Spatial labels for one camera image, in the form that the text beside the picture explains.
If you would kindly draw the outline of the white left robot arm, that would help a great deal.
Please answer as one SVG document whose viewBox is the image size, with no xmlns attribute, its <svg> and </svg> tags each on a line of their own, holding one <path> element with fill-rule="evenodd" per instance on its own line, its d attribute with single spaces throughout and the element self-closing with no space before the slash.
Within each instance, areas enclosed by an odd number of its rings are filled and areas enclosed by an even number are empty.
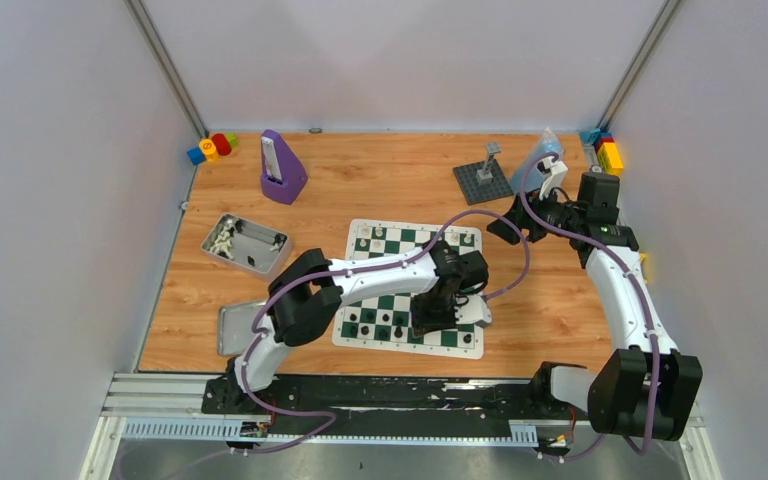
<svg viewBox="0 0 768 480">
<path fill-rule="evenodd" d="M 230 367 L 228 400 L 243 413 L 258 411 L 289 353 L 319 339 L 340 309 L 364 300 L 409 295 L 416 337 L 460 324 L 487 327 L 492 314 L 479 289 L 488 278 L 480 252 L 461 254 L 440 238 L 364 260 L 328 259 L 320 249 L 307 250 L 270 284 L 254 314 L 253 338 Z"/>
</svg>

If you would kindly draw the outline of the silver tin box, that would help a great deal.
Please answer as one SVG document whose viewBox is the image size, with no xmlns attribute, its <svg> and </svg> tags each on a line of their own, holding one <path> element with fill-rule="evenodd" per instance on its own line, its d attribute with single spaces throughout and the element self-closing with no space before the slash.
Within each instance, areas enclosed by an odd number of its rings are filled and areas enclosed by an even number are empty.
<svg viewBox="0 0 768 480">
<path fill-rule="evenodd" d="M 226 220 L 233 220 L 236 227 L 233 237 L 233 260 L 219 257 L 208 251 L 217 230 Z M 272 280 L 280 273 L 289 259 L 293 250 L 293 242 L 283 232 L 231 213 L 224 213 L 201 243 L 200 248 L 215 262 L 262 280 Z"/>
</svg>

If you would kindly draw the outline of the green white chess board mat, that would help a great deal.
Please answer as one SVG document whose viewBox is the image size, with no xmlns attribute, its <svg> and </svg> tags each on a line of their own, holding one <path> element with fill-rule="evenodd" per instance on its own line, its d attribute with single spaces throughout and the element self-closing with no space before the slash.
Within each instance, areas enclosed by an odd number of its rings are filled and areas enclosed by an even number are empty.
<svg viewBox="0 0 768 480">
<path fill-rule="evenodd" d="M 415 252 L 436 234 L 430 224 L 355 219 L 345 258 L 366 260 Z M 455 325 L 424 336 L 412 336 L 410 300 L 399 292 L 364 299 L 340 309 L 334 317 L 332 343 L 338 347 L 386 350 L 477 360 L 484 354 L 484 328 Z"/>
</svg>

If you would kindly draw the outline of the silver tin lid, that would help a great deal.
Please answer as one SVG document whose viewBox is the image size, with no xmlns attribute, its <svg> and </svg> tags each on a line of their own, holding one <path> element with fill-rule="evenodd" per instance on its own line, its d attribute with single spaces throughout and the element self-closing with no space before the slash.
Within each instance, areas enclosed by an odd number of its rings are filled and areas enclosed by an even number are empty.
<svg viewBox="0 0 768 480">
<path fill-rule="evenodd" d="M 220 356 L 237 356 L 247 350 L 254 338 L 254 317 L 265 303 L 266 300 L 249 301 L 218 309 L 217 353 Z"/>
</svg>

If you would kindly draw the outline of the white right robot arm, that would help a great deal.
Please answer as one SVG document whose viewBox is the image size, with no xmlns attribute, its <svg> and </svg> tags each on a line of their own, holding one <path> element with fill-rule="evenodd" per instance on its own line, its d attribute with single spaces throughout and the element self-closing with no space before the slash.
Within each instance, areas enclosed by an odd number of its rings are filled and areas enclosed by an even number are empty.
<svg viewBox="0 0 768 480">
<path fill-rule="evenodd" d="M 488 230 L 508 243 L 565 237 L 596 287 L 613 353 L 599 372 L 544 362 L 531 403 L 544 417 L 574 406 L 601 434 L 676 441 L 685 430 L 703 378 L 697 357 L 683 355 L 660 321 L 642 273 L 633 230 L 619 222 L 620 180 L 584 173 L 578 196 L 560 201 L 554 187 L 522 187 L 503 219 Z"/>
</svg>

